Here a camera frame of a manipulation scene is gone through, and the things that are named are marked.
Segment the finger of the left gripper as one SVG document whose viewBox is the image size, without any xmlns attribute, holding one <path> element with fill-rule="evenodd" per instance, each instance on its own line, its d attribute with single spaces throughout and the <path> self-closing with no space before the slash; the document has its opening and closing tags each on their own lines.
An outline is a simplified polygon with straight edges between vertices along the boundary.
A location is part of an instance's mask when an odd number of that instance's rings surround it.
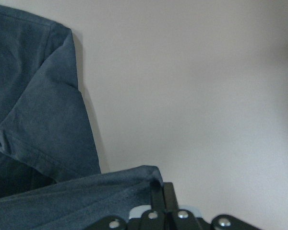
<svg viewBox="0 0 288 230">
<path fill-rule="evenodd" d="M 165 201 L 163 187 L 159 181 L 153 181 L 150 183 L 150 197 L 152 210 L 164 213 Z"/>
<path fill-rule="evenodd" d="M 167 212 L 173 212 L 179 209 L 173 183 L 166 182 L 163 186 L 164 202 Z"/>
</svg>

